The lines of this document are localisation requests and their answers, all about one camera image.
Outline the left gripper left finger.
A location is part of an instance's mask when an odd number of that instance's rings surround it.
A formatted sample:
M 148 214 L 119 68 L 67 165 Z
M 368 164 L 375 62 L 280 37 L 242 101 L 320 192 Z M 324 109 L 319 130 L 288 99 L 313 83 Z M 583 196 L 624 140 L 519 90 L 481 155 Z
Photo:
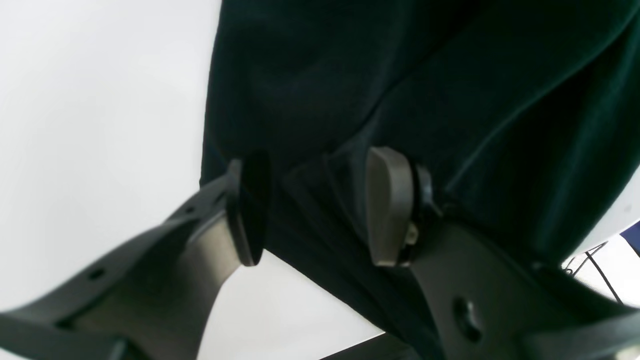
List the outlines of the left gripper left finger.
M 265 247 L 271 162 L 228 163 L 158 226 L 59 287 L 1 313 L 1 348 L 28 360 L 194 360 L 226 280 Z

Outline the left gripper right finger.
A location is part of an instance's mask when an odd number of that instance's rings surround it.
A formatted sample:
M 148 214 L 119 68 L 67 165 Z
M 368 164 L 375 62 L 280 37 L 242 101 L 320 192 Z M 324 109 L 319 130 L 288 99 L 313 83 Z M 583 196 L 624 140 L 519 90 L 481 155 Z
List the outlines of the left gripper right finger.
M 371 258 L 416 279 L 448 360 L 637 360 L 639 310 L 557 265 L 512 256 L 443 215 L 432 176 L 387 146 L 366 156 Z

